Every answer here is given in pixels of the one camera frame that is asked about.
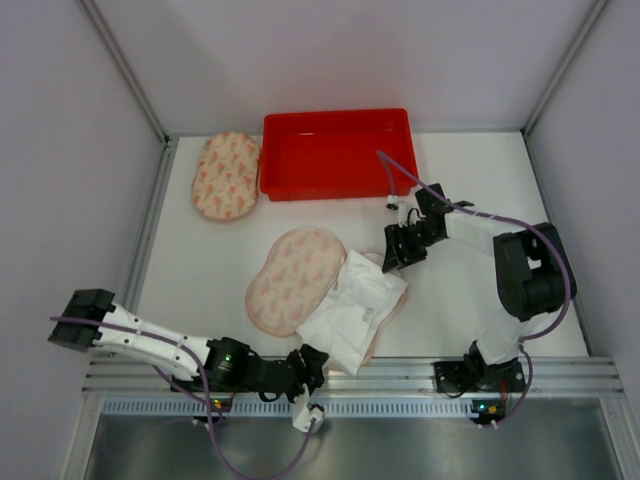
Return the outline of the pink floral laundry bag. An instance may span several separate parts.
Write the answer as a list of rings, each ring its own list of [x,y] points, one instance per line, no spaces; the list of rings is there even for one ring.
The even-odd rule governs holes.
[[[327,230],[301,227],[284,234],[248,287],[252,323],[271,336],[299,336],[297,328],[337,284],[350,251]]]
[[[258,200],[260,157],[259,143],[246,133],[226,131],[207,139],[191,187],[196,209],[217,222],[250,214]]]

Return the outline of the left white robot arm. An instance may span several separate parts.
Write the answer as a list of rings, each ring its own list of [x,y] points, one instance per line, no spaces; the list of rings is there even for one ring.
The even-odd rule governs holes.
[[[176,390],[255,393],[265,402],[289,402],[313,393],[325,381],[329,355],[307,344],[284,359],[268,360],[249,345],[222,337],[177,333],[145,321],[115,302],[104,289],[76,290],[48,341],[71,350],[102,349],[125,355],[170,375]]]

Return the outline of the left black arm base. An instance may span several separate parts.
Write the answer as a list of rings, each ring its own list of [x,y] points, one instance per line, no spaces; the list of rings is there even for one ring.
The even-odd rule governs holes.
[[[207,362],[203,367],[211,392],[233,394],[257,392],[255,387],[245,382],[244,377],[234,369],[232,364]],[[199,373],[190,380],[179,380],[175,376],[171,376],[170,380],[191,393],[204,391],[204,383]]]

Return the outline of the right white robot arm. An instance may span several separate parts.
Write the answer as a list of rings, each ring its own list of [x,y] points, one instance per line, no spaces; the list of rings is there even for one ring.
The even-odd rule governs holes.
[[[440,184],[415,194],[410,206],[391,194],[386,207],[397,221],[384,229],[383,272],[412,266],[427,257],[429,247],[455,240],[494,261],[500,307],[485,332],[460,361],[436,366],[437,388],[443,393],[489,391],[520,374],[517,357],[530,336],[535,317],[566,312],[576,282],[556,227],[548,222],[527,225],[478,211],[467,201],[446,199]]]

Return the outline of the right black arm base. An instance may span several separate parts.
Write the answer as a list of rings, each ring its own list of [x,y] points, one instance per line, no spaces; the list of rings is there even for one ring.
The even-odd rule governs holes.
[[[450,398],[467,393],[523,393],[526,386],[518,360],[489,366],[471,360],[439,361],[434,371],[436,391]]]

